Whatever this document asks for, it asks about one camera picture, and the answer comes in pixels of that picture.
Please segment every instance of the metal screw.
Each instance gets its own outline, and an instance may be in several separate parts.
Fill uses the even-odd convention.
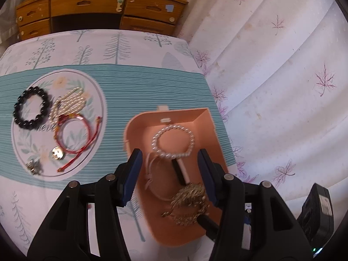
[[[116,179],[116,176],[114,174],[108,174],[105,178],[110,182]]]
[[[265,187],[265,188],[270,188],[272,186],[272,184],[269,182],[269,181],[263,181],[262,182],[262,185]]]
[[[234,179],[234,175],[232,174],[225,174],[223,177],[227,181],[231,181],[232,179]]]
[[[74,187],[76,187],[78,185],[78,182],[77,181],[71,181],[70,183],[69,183],[69,187],[70,188],[74,188]]]

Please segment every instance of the teal striped tablecloth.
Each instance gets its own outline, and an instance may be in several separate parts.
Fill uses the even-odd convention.
[[[45,182],[28,174],[18,163],[11,142],[13,105],[30,83],[57,69],[77,69],[96,80],[107,100],[107,127],[90,162],[69,179]],[[26,184],[63,189],[71,180],[97,181],[127,161],[123,132],[140,112],[168,105],[171,110],[208,107],[228,166],[235,163],[225,126],[204,76],[171,69],[126,65],[67,65],[27,70],[0,77],[0,175]]]

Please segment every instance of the drawer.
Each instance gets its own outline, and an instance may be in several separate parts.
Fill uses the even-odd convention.
[[[49,18],[49,0],[39,0],[17,9],[18,26]]]
[[[32,22],[30,24],[20,27],[20,38],[26,40],[33,37],[38,37],[46,34],[50,34],[50,22],[49,19],[40,20],[38,22]]]
[[[125,15],[176,24],[184,5],[171,0],[127,0]]]
[[[164,22],[133,17],[123,17],[120,26],[120,29],[144,31],[169,36],[173,34],[174,28],[174,25],[169,25]]]
[[[122,13],[125,0],[51,0],[51,17],[77,13]]]

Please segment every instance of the oval floral print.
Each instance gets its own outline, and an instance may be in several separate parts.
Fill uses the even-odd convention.
[[[30,86],[39,86],[44,89],[52,103],[59,96],[65,95],[71,89],[82,87],[84,89],[82,96],[86,99],[86,105],[80,111],[80,114],[88,120],[92,133],[94,133],[96,128],[96,118],[98,116],[102,117],[97,139],[64,172],[57,172],[57,169],[68,163],[75,155],[65,154],[62,160],[53,159],[52,149],[57,146],[53,138],[55,125],[51,124],[46,118],[43,124],[37,129],[25,130],[21,129],[12,121],[11,134],[13,150],[24,170],[29,172],[26,164],[30,160],[39,160],[42,172],[41,175],[34,176],[36,179],[45,181],[67,179],[88,164],[103,139],[107,124],[107,104],[103,91],[94,79],[74,69],[52,71],[28,87]],[[39,96],[29,98],[22,107],[22,118],[25,120],[34,119],[40,111],[41,103],[42,100]],[[87,142],[86,127],[82,121],[71,120],[64,126],[62,137],[66,147],[78,150]]]

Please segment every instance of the orange plastic box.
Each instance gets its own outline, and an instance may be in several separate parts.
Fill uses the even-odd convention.
[[[136,193],[150,231],[156,241],[162,245],[181,246],[203,236],[204,229],[197,223],[190,226],[180,226],[176,225],[170,216],[161,217],[164,211],[170,209],[170,202],[159,200],[149,189],[145,189],[147,182],[145,158],[152,151],[152,138],[168,124],[180,124],[194,133],[193,151],[189,157],[182,159],[191,183],[203,184],[197,164],[197,152],[201,148],[208,151],[213,162],[219,163],[225,172],[228,171],[208,108],[144,112],[133,117],[126,125],[124,148],[128,156],[131,155],[134,148],[139,148],[143,152],[143,165],[136,184]],[[163,133],[158,144],[166,152],[182,153],[189,146],[189,136],[186,132],[172,129]],[[161,160],[160,162],[162,161],[167,161],[168,164],[152,166],[153,182],[151,187],[162,197],[171,197],[182,186],[178,182],[170,161]],[[209,202],[207,212],[215,223],[220,223],[222,213],[220,209],[213,207]]]

